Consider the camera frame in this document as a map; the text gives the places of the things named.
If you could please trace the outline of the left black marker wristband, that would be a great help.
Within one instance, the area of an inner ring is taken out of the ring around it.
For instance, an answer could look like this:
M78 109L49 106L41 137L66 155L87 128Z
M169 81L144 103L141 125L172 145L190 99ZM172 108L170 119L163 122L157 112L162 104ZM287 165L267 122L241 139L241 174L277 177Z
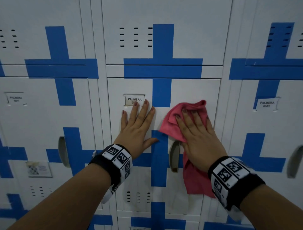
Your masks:
M101 152L94 151L89 164L91 163L102 167L111 177L111 186L101 201L102 204L106 204L130 175L133 167L132 157L124 146L112 144Z

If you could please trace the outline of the pink cleaning cloth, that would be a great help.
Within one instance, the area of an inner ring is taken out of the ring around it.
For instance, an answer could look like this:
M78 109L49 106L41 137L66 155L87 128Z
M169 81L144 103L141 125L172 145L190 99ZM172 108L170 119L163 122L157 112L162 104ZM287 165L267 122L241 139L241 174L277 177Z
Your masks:
M165 116L160 132L164 133L175 140L186 143L187 140L183 136L178 123L176 121L176 115L179 115L183 119L182 109L186 109L189 112L189 116L194 120L191 111L196 111L204 126L206 126L207 120L207 109L206 100L201 100L197 103L179 103L173 107ZM206 172L200 171L197 167L193 165L188 159L186 151L183 153L182 157L183 163L183 179L187 194L194 195L206 195L210 198L215 198L212 192L211 181Z

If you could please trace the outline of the person's right hand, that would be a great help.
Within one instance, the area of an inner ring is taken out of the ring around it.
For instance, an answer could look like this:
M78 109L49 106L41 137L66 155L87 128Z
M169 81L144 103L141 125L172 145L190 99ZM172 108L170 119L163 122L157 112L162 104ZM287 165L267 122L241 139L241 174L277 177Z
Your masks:
M200 171L207 173L209 168L218 159L227 156L227 152L218 139L216 133L215 137L208 137L206 135L206 126L203 125L199 114L196 111L191 112L191 114L194 118L193 122L197 127L197 135L183 135L187 142L183 142L182 146L191 163L193 163ZM184 120L177 115L176 121L181 130Z

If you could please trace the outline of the right black marker wristband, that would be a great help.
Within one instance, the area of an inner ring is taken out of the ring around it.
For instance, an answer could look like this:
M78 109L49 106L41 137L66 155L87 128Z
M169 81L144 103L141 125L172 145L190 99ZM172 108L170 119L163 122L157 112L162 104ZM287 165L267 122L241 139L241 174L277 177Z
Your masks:
M234 221L241 221L244 217L240 210L244 198L259 186L265 185L255 170L235 157L219 158L210 166L207 174L212 192Z

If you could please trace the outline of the person's right forearm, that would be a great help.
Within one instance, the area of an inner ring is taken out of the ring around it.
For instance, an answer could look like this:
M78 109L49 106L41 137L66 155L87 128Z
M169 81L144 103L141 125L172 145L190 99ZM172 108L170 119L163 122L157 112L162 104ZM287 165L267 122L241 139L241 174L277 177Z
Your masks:
M240 210L256 230L303 230L303 210L267 185L251 191Z

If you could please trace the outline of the person's left hand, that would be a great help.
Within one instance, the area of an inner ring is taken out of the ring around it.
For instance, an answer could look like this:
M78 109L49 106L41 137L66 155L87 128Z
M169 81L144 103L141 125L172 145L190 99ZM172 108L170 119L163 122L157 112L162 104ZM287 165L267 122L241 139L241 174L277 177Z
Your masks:
M138 158L144 151L142 151L142 144L145 141L145 136L150 128L151 122L155 115L155 108L152 106L147 112L146 118L140 128L136 128L136 119L138 116L139 105L134 103L130 116L128 118L127 127L120 130L119 135L114 141L114 144L124 146L130 153L133 159Z

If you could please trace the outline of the small printed paper sticker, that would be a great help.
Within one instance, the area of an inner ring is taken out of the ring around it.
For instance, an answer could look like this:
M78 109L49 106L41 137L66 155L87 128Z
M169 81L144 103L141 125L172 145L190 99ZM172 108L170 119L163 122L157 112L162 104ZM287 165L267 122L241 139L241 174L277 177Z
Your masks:
M52 172L49 162L45 161L27 161L25 162L27 167L28 177L30 178L52 178Z

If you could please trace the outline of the person's left forearm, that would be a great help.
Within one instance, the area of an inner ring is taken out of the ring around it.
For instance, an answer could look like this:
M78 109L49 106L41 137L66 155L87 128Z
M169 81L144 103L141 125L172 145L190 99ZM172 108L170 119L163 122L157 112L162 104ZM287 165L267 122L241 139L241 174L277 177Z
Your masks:
M8 230L86 230L111 177L97 164L89 164Z

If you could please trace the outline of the bank of white blue lockers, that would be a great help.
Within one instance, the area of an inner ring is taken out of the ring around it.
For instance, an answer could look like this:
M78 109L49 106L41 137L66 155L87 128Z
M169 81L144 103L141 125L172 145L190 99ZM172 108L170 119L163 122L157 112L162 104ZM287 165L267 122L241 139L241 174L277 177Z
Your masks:
M227 153L303 209L303 0L0 0L1 230L116 139L132 109L123 94L155 107L146 138L159 142L89 229L253 229L187 194L184 150L159 132L173 107L201 100ZM255 110L275 97L277 111ZM28 177L27 161L49 162L53 177Z

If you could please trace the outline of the black marker wristband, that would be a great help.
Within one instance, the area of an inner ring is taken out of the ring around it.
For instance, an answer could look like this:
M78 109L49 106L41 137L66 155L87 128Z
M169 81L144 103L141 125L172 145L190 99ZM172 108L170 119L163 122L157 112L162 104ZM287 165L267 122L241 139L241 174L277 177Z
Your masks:
M244 217L240 210L244 198L259 186L265 185L255 170L235 157L219 158L210 166L207 174L212 192L234 221L241 221Z
M132 157L124 146L112 144L101 152L94 151L89 164L91 163L102 167L111 177L111 186L101 201L102 204L106 204L130 175L133 167Z

